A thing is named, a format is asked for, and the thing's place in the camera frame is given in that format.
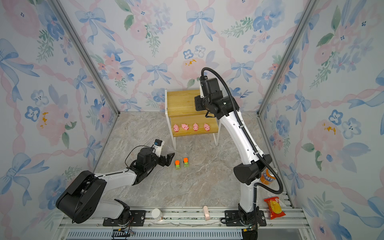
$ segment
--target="marble floor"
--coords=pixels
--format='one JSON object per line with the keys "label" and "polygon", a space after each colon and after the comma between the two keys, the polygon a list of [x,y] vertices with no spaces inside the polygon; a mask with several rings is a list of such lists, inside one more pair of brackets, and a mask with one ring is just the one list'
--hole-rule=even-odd
{"label": "marble floor", "polygon": [[[259,129],[256,113],[242,113],[251,135],[259,147],[268,153]],[[218,146],[212,134],[177,137],[174,151],[165,114],[161,112],[121,113],[109,137],[95,172],[112,172],[125,168],[127,154],[137,145],[152,146],[155,139],[163,140],[162,155],[175,152],[169,167],[157,165],[141,183],[108,191],[103,200],[120,199],[136,207],[237,207],[240,182],[233,167],[240,164],[240,155],[228,131],[222,126]],[[141,147],[128,157],[127,164],[136,159]],[[174,161],[187,157],[189,167],[176,170]],[[271,184],[278,189],[277,182]],[[263,199],[274,196],[258,190],[258,205],[266,207]]]}

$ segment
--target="red chip bag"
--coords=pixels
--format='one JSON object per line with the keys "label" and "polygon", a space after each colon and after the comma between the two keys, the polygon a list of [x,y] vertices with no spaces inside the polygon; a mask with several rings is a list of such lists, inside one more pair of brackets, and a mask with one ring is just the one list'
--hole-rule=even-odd
{"label": "red chip bag", "polygon": [[285,216],[285,213],[281,209],[279,197],[270,197],[264,199],[264,202],[268,203],[269,211],[271,212],[271,220],[277,217]]}

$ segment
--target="pig toy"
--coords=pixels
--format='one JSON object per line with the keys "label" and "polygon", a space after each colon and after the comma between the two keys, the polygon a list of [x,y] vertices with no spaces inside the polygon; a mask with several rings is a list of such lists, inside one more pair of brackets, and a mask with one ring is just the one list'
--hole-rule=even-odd
{"label": "pig toy", "polygon": [[204,129],[206,131],[209,131],[211,128],[210,128],[210,126],[208,124],[204,123]]}
{"label": "pig toy", "polygon": [[181,127],[184,128],[184,130],[188,130],[189,129],[187,124],[181,124]]}
{"label": "pig toy", "polygon": [[193,130],[197,131],[198,129],[199,129],[199,126],[197,125],[197,123],[193,124]]}
{"label": "pig toy", "polygon": [[178,125],[173,125],[173,130],[175,131],[175,132],[178,132],[179,131],[179,126]]}

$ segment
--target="floral wallpaper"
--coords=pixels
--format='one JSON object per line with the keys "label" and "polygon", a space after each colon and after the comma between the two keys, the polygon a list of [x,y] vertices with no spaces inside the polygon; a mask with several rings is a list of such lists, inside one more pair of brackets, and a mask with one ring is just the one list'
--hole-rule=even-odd
{"label": "floral wallpaper", "polygon": [[319,1],[262,113],[317,240],[384,239],[383,11],[379,0]]}
{"label": "floral wallpaper", "polygon": [[51,239],[116,116],[46,1],[1,0],[0,22],[0,238]]}
{"label": "floral wallpaper", "polygon": [[[241,110],[255,111],[307,0],[61,3],[121,111],[164,111],[165,88],[197,89],[205,66],[227,81]],[[297,78],[296,64],[282,89]]]}

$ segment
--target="shelf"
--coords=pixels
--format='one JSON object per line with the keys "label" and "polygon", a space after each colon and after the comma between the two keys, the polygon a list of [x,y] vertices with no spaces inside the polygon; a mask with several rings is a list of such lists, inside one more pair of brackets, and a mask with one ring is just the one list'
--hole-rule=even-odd
{"label": "shelf", "polygon": [[193,116],[205,115],[207,111],[196,111],[195,97],[200,95],[200,90],[167,92],[168,116]]}
{"label": "shelf", "polygon": [[[184,130],[181,127],[181,124],[187,124],[189,126],[189,130]],[[197,123],[199,129],[197,131],[193,130],[193,124]],[[204,129],[204,124],[208,124],[210,126],[210,130],[206,131]],[[173,125],[177,124],[179,126],[179,131],[175,132],[173,130]],[[216,118],[206,118],[205,115],[195,115],[195,116],[179,116],[171,118],[171,128],[172,134],[174,137],[182,137],[182,136],[190,136],[197,134],[207,134],[207,133],[217,133],[218,125]]]}

